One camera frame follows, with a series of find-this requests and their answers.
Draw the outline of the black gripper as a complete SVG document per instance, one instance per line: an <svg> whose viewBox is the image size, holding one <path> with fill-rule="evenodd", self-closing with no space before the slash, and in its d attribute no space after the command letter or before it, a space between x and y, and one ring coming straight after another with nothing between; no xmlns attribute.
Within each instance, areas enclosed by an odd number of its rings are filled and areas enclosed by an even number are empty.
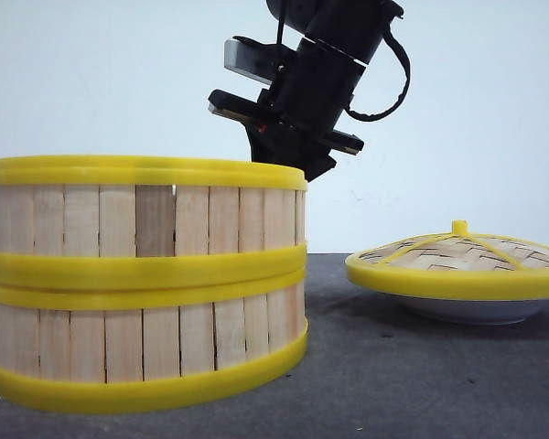
<svg viewBox="0 0 549 439"><path fill-rule="evenodd" d="M344 53L303 38L293 61L279 67L257 101L226 91L209 96L210 111L244 124L253 162L301 169L312 181L337 162L330 149L356 155L360 138L334 129L364 67Z"/></svg>

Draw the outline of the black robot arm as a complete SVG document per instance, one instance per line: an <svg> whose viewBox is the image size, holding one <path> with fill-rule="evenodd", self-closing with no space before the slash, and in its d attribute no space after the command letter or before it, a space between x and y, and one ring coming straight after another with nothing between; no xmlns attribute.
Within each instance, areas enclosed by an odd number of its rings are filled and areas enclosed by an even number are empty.
<svg viewBox="0 0 549 439"><path fill-rule="evenodd" d="M278 30L291 27L302 36L297 48L281 40L263 44L234 36L224 44L224 67L265 87L256 101L226 91L209 96L210 111L241 123L254 162L303 170L311 181L332 169L333 150L356 155L363 141L336 130L343 112L365 123L394 112L356 112L350 103L366 66L380 43L393 51L411 73L410 59L394 38L391 23L404 11L394 1L270 1L267 7Z"/></svg>

